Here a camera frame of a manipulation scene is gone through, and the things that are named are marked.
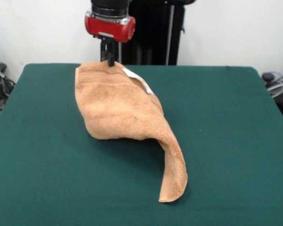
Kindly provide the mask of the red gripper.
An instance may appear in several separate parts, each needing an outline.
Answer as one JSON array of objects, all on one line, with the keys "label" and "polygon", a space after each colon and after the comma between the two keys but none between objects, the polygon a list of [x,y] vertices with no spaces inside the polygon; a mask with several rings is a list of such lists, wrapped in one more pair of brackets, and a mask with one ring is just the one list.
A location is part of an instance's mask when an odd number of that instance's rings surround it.
[{"label": "red gripper", "polygon": [[[85,14],[85,28],[90,35],[97,38],[107,37],[114,41],[127,43],[134,34],[136,20],[132,16],[125,18],[104,18],[88,10]],[[108,44],[105,40],[100,43],[100,61],[108,60],[109,66],[115,65],[115,42]]]}]

